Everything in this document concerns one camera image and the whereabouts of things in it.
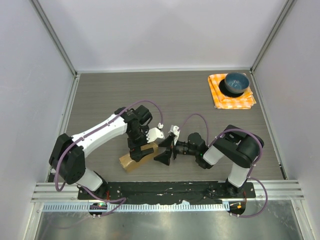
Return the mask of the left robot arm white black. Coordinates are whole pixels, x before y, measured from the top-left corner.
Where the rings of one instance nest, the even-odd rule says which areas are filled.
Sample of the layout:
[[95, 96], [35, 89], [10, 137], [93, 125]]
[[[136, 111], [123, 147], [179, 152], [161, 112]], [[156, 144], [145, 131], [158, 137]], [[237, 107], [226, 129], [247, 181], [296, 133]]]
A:
[[48, 162], [68, 185], [76, 183], [100, 200], [106, 195], [108, 184], [95, 171], [86, 168], [86, 157], [113, 138], [127, 134], [129, 156], [138, 163], [154, 153], [152, 147], [142, 149], [150, 142], [148, 133], [152, 119], [149, 109], [143, 105], [137, 109], [119, 108], [107, 120], [87, 131], [74, 136], [60, 135]]

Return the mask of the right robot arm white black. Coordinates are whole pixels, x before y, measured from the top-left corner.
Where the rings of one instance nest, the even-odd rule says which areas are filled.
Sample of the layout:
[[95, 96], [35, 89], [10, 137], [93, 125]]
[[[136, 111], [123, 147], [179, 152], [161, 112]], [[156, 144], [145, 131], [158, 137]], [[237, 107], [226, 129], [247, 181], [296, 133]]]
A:
[[153, 159], [168, 166], [177, 155], [194, 156], [201, 168], [210, 169], [226, 157], [233, 165], [224, 183], [224, 193], [236, 198], [244, 192], [244, 184], [253, 165], [260, 159], [264, 145], [259, 136], [230, 124], [209, 145], [198, 132], [189, 134], [187, 141], [177, 140], [175, 133], [171, 132], [158, 145], [165, 151]]

